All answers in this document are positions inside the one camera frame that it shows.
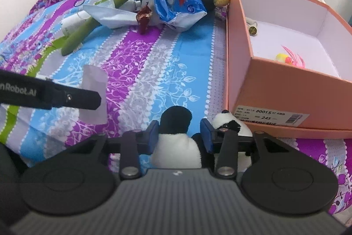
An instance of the screw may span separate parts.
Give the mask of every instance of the screw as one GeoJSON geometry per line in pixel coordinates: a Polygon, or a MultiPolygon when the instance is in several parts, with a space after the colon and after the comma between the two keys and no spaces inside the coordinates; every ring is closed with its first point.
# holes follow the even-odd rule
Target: screw
{"type": "Polygon", "coordinates": [[[218,168],[218,174],[223,176],[230,176],[235,173],[235,170],[229,166],[222,166],[218,168]]]}
{"type": "Polygon", "coordinates": [[[135,176],[138,174],[138,168],[134,166],[127,166],[122,170],[124,176],[135,176]]]}

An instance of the gray plastic piece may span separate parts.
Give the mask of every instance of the gray plastic piece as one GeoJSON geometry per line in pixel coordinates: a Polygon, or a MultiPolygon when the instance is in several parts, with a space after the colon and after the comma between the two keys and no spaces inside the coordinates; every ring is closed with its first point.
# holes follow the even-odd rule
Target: gray plastic piece
{"type": "Polygon", "coordinates": [[[141,179],[123,181],[90,212],[71,217],[32,212],[11,230],[17,235],[338,235],[345,227],[325,212],[297,218],[264,212],[235,182],[216,179],[206,169],[150,169],[141,179]]]}

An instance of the bed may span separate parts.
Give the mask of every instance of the bed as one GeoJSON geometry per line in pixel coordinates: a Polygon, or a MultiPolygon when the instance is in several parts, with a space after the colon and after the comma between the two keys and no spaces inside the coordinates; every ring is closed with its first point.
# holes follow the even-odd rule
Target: bed
{"type": "MultiPolygon", "coordinates": [[[[150,27],[145,35],[136,27],[110,30],[99,27],[75,53],[62,57],[61,20],[82,4],[100,0],[38,0],[26,18],[0,45],[0,68],[31,76],[46,76],[57,83],[79,87],[85,64],[108,73],[108,123],[87,125],[73,108],[50,111],[0,106],[0,141],[20,154],[29,165],[43,161],[95,133],[109,137],[144,129],[172,105],[191,110],[189,135],[199,122],[222,110],[225,63],[225,21],[209,13],[190,30],[176,33],[168,27],[150,27]]],[[[339,193],[331,207],[337,213],[352,204],[352,141],[282,139],[292,147],[330,167],[339,180],[339,193]]],[[[111,155],[110,168],[118,168],[111,155]]],[[[144,168],[148,156],[141,156],[144,168]]]]}

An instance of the panda plush toy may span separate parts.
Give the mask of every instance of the panda plush toy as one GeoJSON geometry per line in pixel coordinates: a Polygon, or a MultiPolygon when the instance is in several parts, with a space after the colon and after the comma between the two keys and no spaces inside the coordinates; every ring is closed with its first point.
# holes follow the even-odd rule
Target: panda plush toy
{"type": "MultiPolygon", "coordinates": [[[[181,106],[173,106],[163,112],[159,125],[159,140],[150,157],[154,168],[214,170],[218,155],[206,151],[200,133],[191,138],[187,136],[191,120],[192,113],[181,106]]],[[[215,116],[212,126],[216,129],[234,130],[240,136],[252,136],[249,128],[227,110],[215,116]]]]}

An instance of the pink cardboard box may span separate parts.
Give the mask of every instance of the pink cardboard box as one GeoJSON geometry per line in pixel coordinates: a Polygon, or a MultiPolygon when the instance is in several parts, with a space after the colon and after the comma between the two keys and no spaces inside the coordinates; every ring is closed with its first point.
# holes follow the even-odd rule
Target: pink cardboard box
{"type": "Polygon", "coordinates": [[[224,97],[252,131],[352,138],[351,26],[318,0],[231,0],[224,97]],[[279,53],[296,66],[277,61],[279,53]]]}

